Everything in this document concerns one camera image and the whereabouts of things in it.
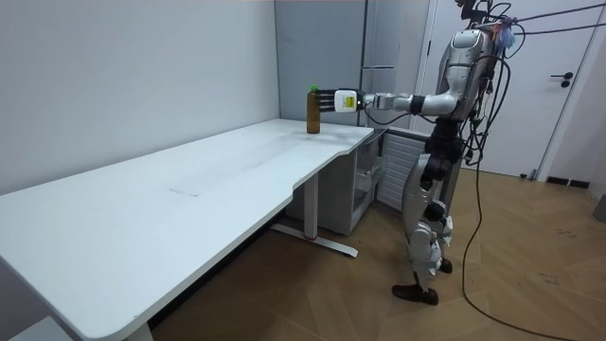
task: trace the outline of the gray wall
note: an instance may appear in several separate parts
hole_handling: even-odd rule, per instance
[[[368,2],[365,66],[394,70],[364,71],[362,90],[413,93],[417,84],[429,1]],[[323,89],[360,85],[364,1],[277,1],[276,29],[283,118],[306,119],[310,84]],[[395,113],[374,113],[387,121]],[[327,113],[323,122],[351,124],[357,115]],[[395,126],[408,127],[408,118]]]
[[[276,1],[282,118],[305,120],[310,85],[360,86],[364,1]],[[322,121],[356,125],[355,114],[327,113]]]
[[[0,194],[278,117],[273,2],[0,2]],[[0,340],[49,314],[0,261]]]

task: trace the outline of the yellow label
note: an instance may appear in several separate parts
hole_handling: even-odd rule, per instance
[[[353,97],[345,98],[345,107],[346,108],[355,108],[356,107],[355,102],[356,102],[356,98],[353,98]]]

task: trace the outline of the metal frame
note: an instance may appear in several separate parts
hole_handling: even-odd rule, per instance
[[[353,247],[318,237],[318,174],[314,174],[308,181],[305,182],[303,186],[305,191],[305,218],[303,232],[283,224],[275,224],[272,226],[272,229],[274,231],[286,233],[298,239],[341,252],[346,256],[356,258],[358,256],[358,250],[354,249]]]

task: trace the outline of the door handle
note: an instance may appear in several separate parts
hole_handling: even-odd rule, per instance
[[[553,75],[551,77],[554,77],[554,78],[564,78],[565,80],[568,81],[568,80],[572,80],[572,78],[575,77],[575,74],[572,73],[572,72],[566,72],[563,75]]]

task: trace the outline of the robot leg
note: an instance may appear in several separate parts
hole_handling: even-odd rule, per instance
[[[429,227],[437,234],[437,243],[442,254],[442,264],[439,271],[445,274],[453,272],[453,263],[446,259],[445,247],[451,244],[453,238],[453,218],[446,216],[446,205],[439,200],[434,200],[425,209],[423,218]]]
[[[402,299],[437,305],[435,290],[429,288],[429,281],[441,266],[441,251],[437,233],[425,223],[424,213],[433,203],[434,180],[425,176],[425,169],[431,159],[423,154],[408,175],[401,201],[401,214],[408,240],[408,259],[415,274],[415,285],[395,285],[392,293]]]

